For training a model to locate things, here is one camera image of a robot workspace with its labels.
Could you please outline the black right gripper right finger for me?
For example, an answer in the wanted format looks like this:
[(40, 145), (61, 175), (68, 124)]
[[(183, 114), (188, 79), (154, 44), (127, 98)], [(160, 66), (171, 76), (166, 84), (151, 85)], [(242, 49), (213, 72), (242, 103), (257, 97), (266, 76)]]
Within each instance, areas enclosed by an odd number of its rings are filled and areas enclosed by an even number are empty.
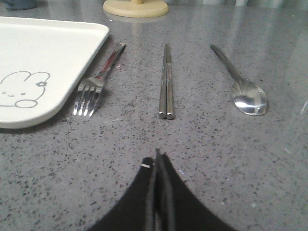
[(181, 180), (166, 153), (156, 149), (156, 210), (164, 231), (233, 231)]

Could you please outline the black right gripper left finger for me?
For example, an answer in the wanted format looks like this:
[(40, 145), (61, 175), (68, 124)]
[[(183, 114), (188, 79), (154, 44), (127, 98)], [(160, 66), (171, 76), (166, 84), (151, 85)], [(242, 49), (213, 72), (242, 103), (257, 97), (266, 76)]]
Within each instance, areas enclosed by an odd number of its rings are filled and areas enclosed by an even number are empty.
[(90, 231), (155, 230), (154, 160), (142, 160), (135, 179), (116, 205)]

